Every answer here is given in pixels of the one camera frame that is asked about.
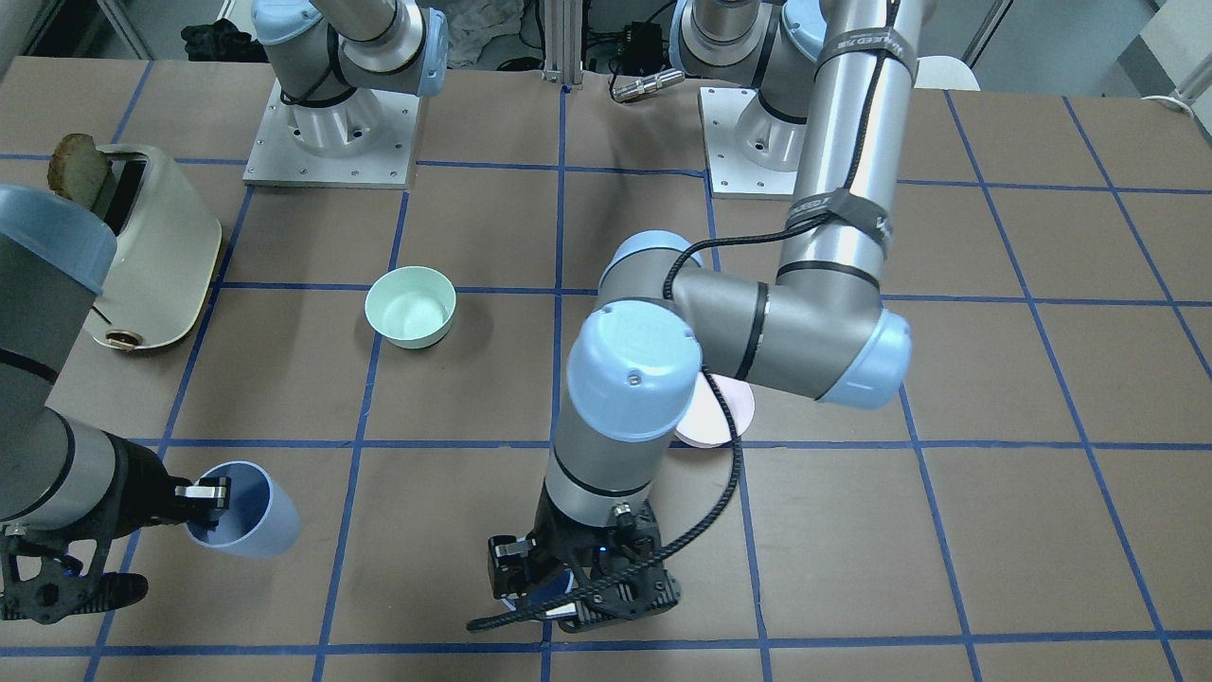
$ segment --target white cloth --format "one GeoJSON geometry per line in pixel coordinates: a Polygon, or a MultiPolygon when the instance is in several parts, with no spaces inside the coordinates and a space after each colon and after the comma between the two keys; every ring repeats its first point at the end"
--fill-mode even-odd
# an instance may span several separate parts
{"type": "Polygon", "coordinates": [[[428,5],[446,15],[452,67],[474,64],[490,40],[521,29],[522,0],[430,0],[428,5]]]}

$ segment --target black cable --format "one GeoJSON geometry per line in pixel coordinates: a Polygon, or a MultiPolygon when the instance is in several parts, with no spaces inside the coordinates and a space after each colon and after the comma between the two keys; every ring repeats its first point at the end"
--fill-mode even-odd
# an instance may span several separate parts
{"type": "Polygon", "coordinates": [[[610,61],[606,62],[606,68],[610,69],[610,74],[611,74],[610,75],[610,82],[606,84],[606,92],[610,94],[610,98],[616,104],[627,104],[627,102],[623,102],[618,97],[614,97],[614,81],[618,80],[618,69],[619,69],[619,65],[621,64],[618,62],[618,57],[611,57],[610,61]]]}
{"type": "Polygon", "coordinates": [[[673,7],[676,4],[678,4],[678,0],[669,0],[668,2],[665,2],[664,5],[662,5],[659,10],[657,10],[656,12],[652,12],[652,16],[648,17],[648,21],[646,21],[644,23],[648,23],[648,24],[652,23],[652,19],[659,17],[661,12],[664,12],[665,10],[668,10],[669,7],[673,7]]]}
{"type": "Polygon", "coordinates": [[[315,91],[320,90],[320,86],[324,85],[324,81],[328,80],[330,75],[332,75],[331,61],[328,62],[327,68],[324,69],[324,74],[320,75],[320,80],[315,81],[311,87],[308,87],[303,94],[295,97],[292,94],[287,94],[285,90],[281,90],[278,98],[282,102],[282,104],[307,104],[311,96],[315,94],[315,91]]]}
{"type": "Polygon", "coordinates": [[[691,527],[690,531],[679,535],[673,543],[669,543],[668,545],[661,548],[659,550],[653,552],[652,556],[650,556],[648,558],[644,560],[638,564],[633,564],[616,574],[599,578],[598,580],[594,580],[593,583],[589,583],[587,585],[582,585],[581,588],[577,588],[571,592],[551,597],[545,602],[526,607],[525,609],[518,609],[514,612],[503,613],[501,615],[493,615],[488,618],[478,618],[467,624],[468,632],[482,632],[485,630],[492,630],[494,627],[501,627],[502,625],[509,625],[511,623],[534,620],[544,615],[548,611],[562,607],[565,604],[570,604],[579,600],[584,600],[585,597],[589,597],[595,592],[608,590],[614,585],[618,585],[624,580],[628,580],[629,578],[634,578],[635,575],[639,575],[641,572],[647,571],[648,568],[652,568],[653,566],[657,566],[658,563],[674,556],[684,548],[686,548],[686,545],[693,543],[699,535],[703,534],[703,532],[710,528],[710,526],[715,523],[715,520],[720,518],[720,515],[724,514],[724,510],[728,506],[728,503],[732,500],[732,495],[736,493],[737,486],[741,483],[741,468],[744,463],[744,452],[741,449],[741,436],[737,435],[737,423],[736,420],[732,419],[732,411],[728,409],[728,403],[727,401],[724,400],[724,394],[720,391],[720,388],[715,384],[715,379],[711,378],[711,373],[710,371],[708,371],[707,366],[703,366],[701,368],[701,372],[703,373],[703,377],[707,379],[707,385],[711,389],[711,394],[715,396],[716,402],[720,405],[720,411],[724,412],[724,420],[728,424],[728,436],[732,439],[731,441],[732,469],[728,472],[728,482],[727,485],[725,485],[724,491],[720,493],[720,499],[715,502],[715,505],[713,505],[711,510],[707,512],[707,516],[704,516],[702,521],[691,527]]]}
{"type": "Polygon", "coordinates": [[[681,270],[682,265],[691,256],[702,251],[703,248],[713,248],[715,246],[743,246],[747,243],[767,243],[770,241],[782,241],[784,239],[790,239],[793,236],[799,236],[812,231],[813,229],[821,227],[833,213],[822,213],[802,224],[797,224],[791,229],[784,229],[782,231],[771,231],[768,234],[756,234],[754,236],[720,236],[718,239],[704,239],[702,241],[696,241],[688,248],[678,254],[674,259],[674,264],[669,267],[669,274],[665,275],[665,283],[661,290],[662,297],[665,300],[674,299],[674,279],[678,276],[678,271],[681,270]]]}
{"type": "Polygon", "coordinates": [[[547,36],[543,30],[543,0],[534,0],[534,24],[538,27],[538,48],[543,51],[543,58],[547,58],[547,36]]]}
{"type": "MultiPolygon", "coordinates": [[[[894,28],[897,21],[897,13],[901,11],[901,2],[898,0],[887,0],[885,5],[885,13],[887,19],[885,22],[885,28],[894,28]]],[[[858,165],[863,160],[863,145],[867,143],[867,126],[871,116],[871,105],[875,103],[875,88],[880,84],[880,74],[884,70],[884,62],[888,58],[886,51],[880,51],[875,56],[875,69],[871,70],[871,84],[867,87],[867,97],[863,99],[863,113],[858,118],[858,132],[854,139],[854,155],[850,161],[850,171],[846,173],[846,182],[842,183],[845,189],[850,189],[854,184],[854,178],[858,176],[858,165]]]]}

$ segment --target metal connector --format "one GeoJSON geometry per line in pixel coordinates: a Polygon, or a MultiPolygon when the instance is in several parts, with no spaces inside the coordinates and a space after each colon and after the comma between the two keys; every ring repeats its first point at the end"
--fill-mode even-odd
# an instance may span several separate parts
{"type": "Polygon", "coordinates": [[[665,69],[661,73],[646,75],[633,82],[611,90],[611,98],[616,102],[634,102],[645,94],[651,94],[657,90],[678,85],[686,80],[686,74],[678,69],[665,69]]]}

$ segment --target bread slice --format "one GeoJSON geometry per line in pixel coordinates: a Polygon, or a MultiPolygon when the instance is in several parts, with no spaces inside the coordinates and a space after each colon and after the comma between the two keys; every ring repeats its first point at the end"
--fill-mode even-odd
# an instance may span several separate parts
{"type": "Polygon", "coordinates": [[[107,184],[109,193],[113,191],[114,177],[109,167],[109,159],[97,150],[91,134],[73,132],[55,147],[46,182],[51,191],[95,210],[107,184]]]}

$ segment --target light blue joint cap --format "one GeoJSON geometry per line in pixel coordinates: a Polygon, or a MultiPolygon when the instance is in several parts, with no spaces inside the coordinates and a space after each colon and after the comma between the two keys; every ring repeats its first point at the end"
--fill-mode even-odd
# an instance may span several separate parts
{"type": "Polygon", "coordinates": [[[98,296],[118,251],[109,225],[84,206],[16,184],[0,184],[0,234],[98,296]]]}
{"type": "Polygon", "coordinates": [[[320,23],[324,15],[307,0],[256,0],[252,25],[262,45],[280,45],[320,23]]]}
{"type": "Polygon", "coordinates": [[[893,311],[881,311],[867,345],[821,402],[864,411],[882,408],[904,383],[911,354],[909,322],[893,311]]]}
{"type": "MultiPolygon", "coordinates": [[[[614,263],[622,260],[631,253],[639,253],[640,251],[647,251],[648,248],[685,251],[686,248],[690,248],[690,241],[686,241],[686,237],[681,234],[664,229],[647,229],[645,231],[633,234],[614,250],[614,257],[611,258],[610,264],[602,270],[601,277],[598,279],[598,286],[600,287],[602,285],[602,281],[606,279],[606,273],[610,271],[610,268],[614,267],[614,263]]],[[[698,263],[699,267],[703,265],[703,258],[698,253],[692,254],[691,259],[698,263]]]]}
{"type": "Polygon", "coordinates": [[[783,28],[791,36],[791,44],[805,57],[817,61],[825,45],[825,18],[821,15],[821,0],[787,0],[783,5],[783,28]]]}
{"type": "Polygon", "coordinates": [[[421,85],[418,97],[433,97],[442,91],[446,81],[446,56],[451,50],[451,31],[446,25],[446,15],[439,10],[429,10],[425,22],[425,52],[421,62],[421,85]]]}
{"type": "Polygon", "coordinates": [[[647,300],[616,300],[581,327],[568,354],[568,397],[602,436],[652,441],[686,415],[702,365],[698,340],[680,316],[647,300]]]}

